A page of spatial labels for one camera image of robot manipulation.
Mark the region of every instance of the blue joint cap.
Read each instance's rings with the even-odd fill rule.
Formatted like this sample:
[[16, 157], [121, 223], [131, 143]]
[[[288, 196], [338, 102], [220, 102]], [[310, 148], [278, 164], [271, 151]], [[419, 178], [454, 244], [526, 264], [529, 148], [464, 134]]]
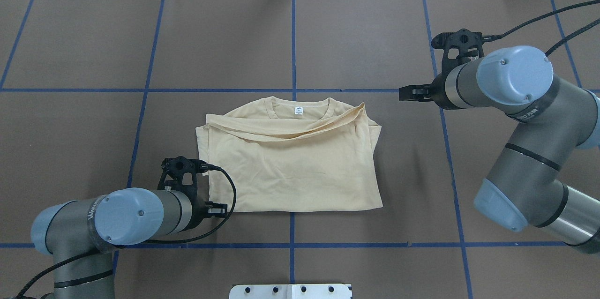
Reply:
[[53, 207], [49, 207], [48, 209], [45, 209], [39, 213], [34, 220], [34, 224], [31, 226], [31, 242], [34, 243], [34, 246], [36, 246], [36, 250], [42, 252], [43, 254], [52, 254], [45, 245], [45, 236], [47, 235], [50, 224], [58, 211], [60, 211], [60, 209], [62, 209], [65, 205], [73, 202], [75, 201], [68, 201], [67, 203], [54, 205]]
[[519, 45], [491, 52], [477, 68], [477, 83], [502, 105], [526, 105], [546, 94], [554, 70], [544, 52]]
[[517, 207], [488, 179], [484, 179], [474, 201], [475, 208], [489, 219], [514, 232], [527, 226], [527, 219]]
[[94, 224], [108, 243], [133, 245], [152, 237], [164, 216], [157, 195], [142, 188], [127, 188], [112, 192], [99, 203]]
[[587, 140], [583, 141], [582, 144], [578, 145], [576, 147], [577, 149], [590, 149], [596, 147], [596, 145], [600, 145], [600, 98], [598, 98], [596, 94], [590, 92], [589, 90], [587, 92], [594, 97], [594, 101], [596, 102], [596, 110], [598, 111], [598, 117], [596, 117], [596, 126], [594, 127], [594, 130], [592, 130], [592, 134], [587, 138]]

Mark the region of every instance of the blue tape line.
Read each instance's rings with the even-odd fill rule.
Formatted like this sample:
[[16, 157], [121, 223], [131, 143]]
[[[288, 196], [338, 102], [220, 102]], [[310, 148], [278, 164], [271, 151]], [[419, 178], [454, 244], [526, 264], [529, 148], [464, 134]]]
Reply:
[[290, 93], [290, 89], [264, 88], [150, 88], [148, 92]]
[[290, 213], [290, 284], [296, 283], [296, 214]]
[[144, 92], [143, 88], [2, 88], [3, 92]]
[[465, 247], [523, 247], [523, 246], [568, 246], [561, 241], [495, 241], [495, 242], [467, 242]]
[[[2, 88], [2, 92], [146, 92], [145, 88]], [[148, 92], [216, 92], [216, 93], [397, 93], [397, 88], [148, 88]]]
[[215, 243], [215, 244], [148, 244], [141, 243], [127, 248], [289, 248], [287, 243]]
[[32, 243], [0, 243], [0, 248], [36, 248]]
[[379, 89], [379, 88], [372, 88], [372, 89], [349, 89], [349, 90], [345, 90], [345, 89], [336, 89], [336, 88], [309, 88], [309, 89], [304, 89], [304, 90], [297, 90], [298, 92], [302, 92], [302, 93], [397, 93], [398, 89]]
[[148, 90], [150, 88], [150, 79], [152, 78], [152, 67], [154, 66], [154, 56], [156, 55], [156, 45], [158, 43], [158, 33], [160, 31], [160, 21], [163, 18], [163, 8], [165, 8], [165, 0], [160, 1], [160, 8], [158, 9], [158, 19], [156, 22], [156, 30], [154, 32], [154, 41], [152, 43], [152, 52], [150, 53], [150, 63], [148, 64], [148, 74], [146, 76], [146, 86], [144, 87], [144, 96], [142, 98], [140, 117], [137, 120], [137, 130], [135, 131], [135, 141], [133, 143], [133, 153], [131, 154], [131, 163], [129, 164], [129, 175], [127, 177], [127, 188], [131, 188], [131, 182], [133, 182], [133, 167], [135, 166], [135, 159], [137, 158], [137, 148], [139, 147], [140, 131], [142, 129], [142, 121], [144, 119], [144, 112], [146, 111], [146, 100], [148, 100]]
[[[552, 4], [552, 10], [556, 11], [555, 0], [550, 0], [550, 3]], [[559, 32], [561, 33], [561, 38], [564, 38], [564, 32], [563, 32], [562, 25], [561, 25], [561, 18], [559, 18], [559, 15], [555, 15], [555, 18], [556, 18], [556, 25], [559, 26]], [[569, 48], [568, 41], [564, 43], [564, 48], [566, 49], [566, 55], [568, 55], [568, 57], [569, 57], [570, 68], [572, 68], [572, 70], [573, 70], [573, 74], [575, 75], [575, 80], [577, 81], [577, 85], [579, 86], [579, 88], [581, 88], [581, 80], [579, 79], [579, 74], [577, 73], [577, 67], [575, 66], [575, 62], [573, 61], [573, 56], [570, 54], [570, 48]]]
[[[294, 243], [294, 248], [457, 248], [457, 247], [544, 247], [564, 246], [561, 241], [475, 241], [433, 243]], [[0, 248], [36, 248], [31, 243], [0, 243]], [[290, 248], [288, 243], [148, 244], [127, 248]]]
[[461, 243], [296, 243], [296, 248], [461, 247]]
[[0, 79], [0, 89], [4, 86], [4, 81], [6, 81], [6, 76], [8, 75], [8, 69], [10, 68], [11, 62], [13, 62], [13, 56], [15, 56], [15, 52], [17, 51], [17, 45], [19, 44], [19, 40], [21, 40], [21, 34], [23, 33], [23, 29], [25, 28], [25, 23], [27, 22], [27, 17], [30, 15], [31, 7], [34, 5], [34, 0], [30, 0], [30, 3], [27, 5], [27, 9], [25, 10], [25, 15], [23, 16], [23, 21], [21, 21], [21, 26], [19, 26], [19, 32], [17, 32], [17, 37], [15, 38], [15, 43], [13, 43], [13, 49], [11, 49], [10, 54], [8, 56], [8, 60], [6, 62], [6, 66], [4, 67], [4, 73], [2, 73], [2, 79]]
[[296, 101], [296, 0], [292, 0], [292, 100]]
[[[425, 22], [427, 26], [428, 42], [431, 41], [431, 24], [429, 23], [429, 13], [427, 11], [427, 0], [423, 0], [423, 10], [425, 12]], [[437, 76], [437, 65], [435, 64], [435, 55], [433, 47], [429, 45], [429, 53], [431, 55], [431, 65], [433, 76]], [[460, 205], [458, 204], [458, 192], [456, 190], [456, 179], [454, 178], [454, 165], [452, 164], [452, 154], [450, 153], [450, 142], [448, 141], [448, 129], [446, 128], [446, 118], [444, 111], [440, 108], [440, 117], [442, 119], [442, 131], [444, 136], [444, 145], [446, 147], [446, 158], [450, 166], [450, 176], [452, 177], [452, 192], [454, 193], [454, 212], [456, 214], [456, 223], [458, 226], [458, 237], [461, 243], [461, 252], [463, 255], [463, 267], [465, 268], [465, 282], [467, 284], [467, 295], [469, 299], [473, 299], [473, 289], [471, 286], [471, 273], [469, 272], [469, 261], [467, 260], [467, 249], [465, 248], [465, 235], [463, 234], [463, 221], [460, 215]]]
[[[296, 0], [292, 0], [292, 101], [298, 98], [296, 83]], [[296, 214], [290, 213], [290, 284], [296, 283]]]

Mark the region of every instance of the beige t-shirt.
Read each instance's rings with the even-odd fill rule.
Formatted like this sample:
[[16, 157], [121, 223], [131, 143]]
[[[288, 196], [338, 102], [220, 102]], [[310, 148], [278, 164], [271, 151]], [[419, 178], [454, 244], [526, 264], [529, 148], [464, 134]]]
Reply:
[[[373, 163], [381, 126], [328, 98], [293, 102], [261, 98], [195, 129], [200, 159], [222, 167], [238, 190], [235, 211], [367, 210], [383, 206]], [[210, 200], [233, 193], [209, 172]]]

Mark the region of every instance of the black cable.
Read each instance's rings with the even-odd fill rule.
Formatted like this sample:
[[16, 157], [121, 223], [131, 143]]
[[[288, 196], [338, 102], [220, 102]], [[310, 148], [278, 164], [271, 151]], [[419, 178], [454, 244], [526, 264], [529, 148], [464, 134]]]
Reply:
[[231, 184], [231, 189], [233, 190], [233, 202], [231, 203], [231, 209], [229, 209], [229, 213], [227, 213], [227, 215], [225, 216], [225, 218], [223, 218], [223, 220], [221, 220], [221, 222], [219, 224], [217, 224], [217, 226], [215, 226], [214, 228], [212, 228], [212, 230], [210, 230], [207, 233], [204, 233], [204, 235], [199, 235], [198, 237], [193, 237], [191, 239], [179, 239], [179, 240], [156, 240], [156, 239], [149, 239], [149, 240], [144, 241], [144, 243], [152, 243], [152, 244], [184, 244], [184, 243], [189, 243], [191, 241], [196, 241], [196, 240], [199, 240], [199, 239], [203, 239], [203, 238], [206, 238], [206, 237], [212, 235], [216, 230], [219, 230], [219, 228], [221, 228], [221, 226], [223, 226], [223, 224], [225, 224], [225, 222], [227, 222], [227, 220], [229, 219], [229, 217], [231, 217], [231, 215], [233, 213], [233, 209], [235, 209], [235, 202], [238, 199], [238, 192], [235, 189], [235, 184], [233, 183], [231, 177], [229, 177], [229, 174], [222, 167], [214, 166], [212, 164], [208, 164], [207, 167], [208, 167], [207, 170], [221, 171], [221, 173], [223, 173], [223, 175], [225, 175], [225, 177], [227, 177], [227, 181], [229, 181], [229, 184]]
[[600, 23], [600, 18], [596, 19], [595, 21], [587, 24], [586, 26], [583, 26], [582, 28], [579, 28], [578, 30], [576, 30], [575, 32], [572, 32], [571, 34], [569, 34], [568, 36], [562, 38], [559, 42], [557, 42], [554, 46], [550, 47], [550, 49], [548, 49], [548, 51], [546, 51], [546, 56], [549, 56], [550, 54], [552, 54], [553, 51], [556, 51], [556, 49], [558, 47], [561, 47], [564, 43], [566, 43], [567, 41], [573, 39], [576, 36], [579, 36], [579, 34], [589, 30], [590, 28], [598, 25]]
[[536, 21], [540, 21], [544, 18], [550, 17], [551, 15], [557, 15], [558, 13], [564, 12], [564, 11], [568, 11], [569, 9], [574, 9], [574, 8], [578, 8], [578, 7], [583, 7], [583, 6], [589, 6], [589, 5], [594, 5], [594, 4], [600, 4], [600, 0], [591, 0], [591, 1], [587, 1], [587, 2], [580, 2], [579, 4], [574, 4], [571, 6], [567, 6], [567, 7], [563, 7], [561, 9], [557, 9], [556, 11], [551, 11], [549, 13], [546, 13], [545, 15], [540, 15], [539, 17], [533, 18], [529, 21], [526, 21], [524, 23], [522, 23], [521, 25], [513, 28], [512, 30], [508, 30], [507, 32], [503, 33], [503, 34], [499, 34], [496, 36], [484, 36], [484, 43], [488, 43], [490, 41], [495, 41], [495, 40], [499, 40], [502, 39], [505, 36], [508, 36], [510, 33], [514, 32], [515, 30], [518, 30], [522, 27], [525, 27], [527, 25], [529, 25], [530, 23], [534, 23]]
[[27, 292], [27, 290], [30, 289], [31, 286], [33, 286], [33, 284], [38, 281], [40, 278], [42, 278], [43, 276], [47, 275], [48, 273], [54, 271], [55, 269], [58, 269], [58, 267], [67, 265], [68, 263], [72, 262], [72, 261], [76, 261], [77, 259], [81, 259], [87, 256], [91, 256], [92, 254], [99, 254], [99, 251], [94, 249], [92, 251], [88, 251], [84, 254], [78, 254], [77, 256], [73, 256], [69, 259], [65, 259], [62, 262], [56, 263], [54, 265], [52, 265], [51, 267], [48, 267], [47, 269], [45, 269], [44, 271], [41, 271], [40, 273], [37, 274], [37, 276], [33, 277], [30, 282], [28, 282], [19, 292], [19, 294], [17, 294], [17, 296], [15, 297], [15, 299], [23, 299], [25, 293]]

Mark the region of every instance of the metal mount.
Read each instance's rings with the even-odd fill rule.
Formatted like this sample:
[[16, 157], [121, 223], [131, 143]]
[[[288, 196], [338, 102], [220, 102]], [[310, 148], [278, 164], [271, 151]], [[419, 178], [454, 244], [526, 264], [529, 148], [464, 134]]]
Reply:
[[352, 299], [351, 284], [236, 285], [229, 299]]
[[[466, 28], [457, 30], [456, 32], [440, 33], [435, 38], [431, 39], [431, 47], [434, 49], [443, 49], [444, 55], [442, 58], [442, 72], [435, 77], [433, 83], [428, 85], [409, 85], [398, 89], [399, 101], [418, 101], [429, 102], [434, 99], [432, 96], [443, 97], [446, 95], [443, 89], [443, 83], [450, 72], [469, 61], [483, 58], [485, 56], [483, 44], [488, 41], [493, 41], [489, 36], [483, 36], [480, 32], [471, 32]], [[458, 56], [454, 59], [450, 58], [450, 49], [457, 49]]]
[[[189, 224], [184, 230], [197, 227], [204, 218], [217, 217], [225, 218], [227, 216], [227, 204], [205, 202], [198, 195], [197, 173], [205, 173], [210, 170], [210, 164], [191, 158], [178, 156], [176, 158], [165, 158], [163, 164], [163, 174], [158, 182], [158, 190], [175, 190], [186, 195], [191, 203], [192, 216]], [[191, 177], [191, 184], [184, 184], [186, 174]]]

